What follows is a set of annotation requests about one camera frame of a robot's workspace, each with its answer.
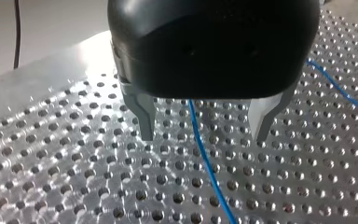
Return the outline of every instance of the metal surface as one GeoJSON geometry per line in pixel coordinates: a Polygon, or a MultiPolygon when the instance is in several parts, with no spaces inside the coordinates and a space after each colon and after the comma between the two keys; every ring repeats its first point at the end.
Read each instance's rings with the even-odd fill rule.
{"type": "MultiPolygon", "coordinates": [[[[310,57],[358,99],[355,24],[324,12],[310,57]]],[[[186,101],[157,100],[155,140],[147,144],[114,75],[89,73],[1,115],[0,222],[227,223],[186,101]]],[[[317,72],[304,67],[266,142],[251,141],[247,101],[196,107],[216,179],[239,223],[358,223],[358,109],[317,72]]]]}

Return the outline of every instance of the blue wire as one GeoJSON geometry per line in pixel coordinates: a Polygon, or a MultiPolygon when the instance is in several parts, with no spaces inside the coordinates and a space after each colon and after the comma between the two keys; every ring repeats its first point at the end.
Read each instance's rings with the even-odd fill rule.
{"type": "Polygon", "coordinates": [[[216,178],[213,175],[211,164],[209,163],[208,157],[206,156],[205,148],[203,147],[203,144],[201,142],[200,138],[200,132],[199,132],[199,126],[197,124],[197,118],[196,118],[196,112],[193,106],[193,102],[191,100],[188,100],[188,104],[190,106],[190,116],[191,116],[191,123],[193,124],[193,132],[196,137],[197,146],[199,147],[200,154],[202,159],[205,162],[206,167],[206,173],[208,174],[209,178],[211,179],[211,184],[214,192],[216,193],[217,198],[219,199],[219,202],[222,204],[223,210],[226,213],[226,216],[228,218],[228,221],[230,224],[236,224],[234,216],[231,213],[231,210],[229,209],[225,197],[222,194],[222,191],[220,190],[219,186],[217,185],[216,178]]]}
{"type": "MultiPolygon", "coordinates": [[[[319,66],[317,63],[308,60],[307,61],[308,65],[314,66],[316,68],[316,70],[318,70],[322,75],[324,75],[325,78],[327,78],[331,84],[333,84],[333,86],[339,91],[339,93],[341,93],[341,95],[348,100],[349,102],[351,102],[352,104],[358,106],[358,101],[356,101],[355,99],[351,98],[351,96],[349,94],[347,94],[344,90],[342,90],[338,84],[336,83],[336,81],[334,81],[334,79],[332,79],[327,72],[324,71],[324,69],[319,66]]],[[[197,142],[197,146],[199,147],[200,150],[200,154],[202,159],[205,162],[205,166],[206,166],[206,173],[208,174],[209,178],[211,179],[211,184],[212,184],[212,188],[214,190],[214,192],[217,195],[217,198],[219,199],[219,202],[222,204],[223,210],[226,213],[226,216],[228,218],[228,221],[230,224],[236,224],[235,218],[231,213],[231,210],[229,209],[225,197],[223,196],[222,191],[220,190],[219,186],[217,185],[217,181],[216,178],[214,177],[213,171],[212,171],[212,167],[211,164],[209,163],[208,157],[206,155],[205,152],[205,148],[203,147],[203,144],[201,142],[200,139],[200,132],[199,132],[199,126],[197,124],[197,118],[196,118],[196,113],[195,113],[195,109],[193,106],[193,102],[191,100],[188,100],[188,104],[190,106],[190,116],[191,116],[191,123],[193,125],[193,132],[194,135],[196,137],[196,142],[197,142]]]]}
{"type": "Polygon", "coordinates": [[[324,69],[319,66],[317,63],[311,61],[311,60],[308,60],[307,61],[307,64],[308,65],[312,65],[316,68],[316,70],[318,70],[322,75],[324,75],[325,78],[327,78],[331,84],[333,84],[333,86],[339,91],[339,93],[341,93],[341,95],[347,99],[349,102],[351,102],[352,104],[356,105],[358,107],[358,101],[351,98],[351,96],[349,94],[347,94],[344,90],[342,90],[338,84],[336,83],[336,81],[334,81],[334,79],[332,79],[328,74],[327,72],[324,71],[324,69]]]}

